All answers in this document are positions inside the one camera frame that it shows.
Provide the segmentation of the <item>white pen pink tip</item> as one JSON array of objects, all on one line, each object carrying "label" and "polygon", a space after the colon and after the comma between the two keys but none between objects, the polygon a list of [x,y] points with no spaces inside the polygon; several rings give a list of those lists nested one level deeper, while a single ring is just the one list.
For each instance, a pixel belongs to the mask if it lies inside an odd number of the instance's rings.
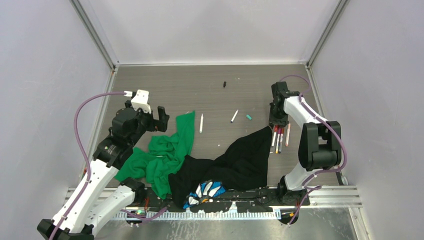
[{"label": "white pen pink tip", "polygon": [[291,132],[291,124],[289,123],[286,127],[286,135],[285,135],[285,146],[289,146],[290,141],[290,132]]}]

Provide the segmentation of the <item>white pen blue tip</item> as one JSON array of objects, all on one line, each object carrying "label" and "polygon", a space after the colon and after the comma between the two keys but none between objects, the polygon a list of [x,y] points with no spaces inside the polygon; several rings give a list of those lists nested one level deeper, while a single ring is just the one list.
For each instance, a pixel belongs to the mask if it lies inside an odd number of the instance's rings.
[{"label": "white pen blue tip", "polygon": [[277,147],[277,153],[280,154],[282,152],[283,147],[283,136],[284,136],[284,128],[279,129],[279,135],[278,135],[278,147]]}]

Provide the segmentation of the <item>white pen red cap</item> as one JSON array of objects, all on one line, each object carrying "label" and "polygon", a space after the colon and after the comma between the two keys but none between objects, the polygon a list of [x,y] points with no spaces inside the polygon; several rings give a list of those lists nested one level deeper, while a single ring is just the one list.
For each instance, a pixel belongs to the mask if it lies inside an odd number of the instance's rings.
[{"label": "white pen red cap", "polygon": [[276,142],[276,137],[277,137],[278,129],[279,129],[279,127],[278,127],[277,125],[275,125],[275,126],[273,127],[273,134],[272,134],[271,147],[274,147],[274,146],[275,146],[275,142]]}]

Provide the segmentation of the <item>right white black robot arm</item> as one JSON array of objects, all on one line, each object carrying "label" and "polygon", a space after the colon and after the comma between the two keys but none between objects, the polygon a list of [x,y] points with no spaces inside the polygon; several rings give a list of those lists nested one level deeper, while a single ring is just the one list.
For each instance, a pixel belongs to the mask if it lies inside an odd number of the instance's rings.
[{"label": "right white black robot arm", "polygon": [[285,81],[271,86],[273,101],[269,104],[269,124],[277,128],[274,138],[288,127],[289,117],[301,129],[298,164],[277,185],[276,197],[283,205],[291,205],[307,193],[307,184],[321,171],[328,171],[342,161],[341,125],[328,121],[310,108],[298,91],[290,91]]}]

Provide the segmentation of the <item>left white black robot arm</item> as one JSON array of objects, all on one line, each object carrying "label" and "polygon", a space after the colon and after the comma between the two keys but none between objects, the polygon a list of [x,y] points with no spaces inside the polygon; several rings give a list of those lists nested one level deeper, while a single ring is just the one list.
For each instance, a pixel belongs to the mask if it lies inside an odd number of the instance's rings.
[{"label": "left white black robot arm", "polygon": [[158,119],[152,113],[135,110],[130,104],[120,109],[100,142],[83,179],[71,197],[51,219],[42,219],[37,231],[46,240],[93,240],[106,223],[129,205],[141,206],[147,197],[145,185],[131,177],[101,203],[100,195],[110,180],[133,154],[145,132],[165,132],[170,116],[158,106]]}]

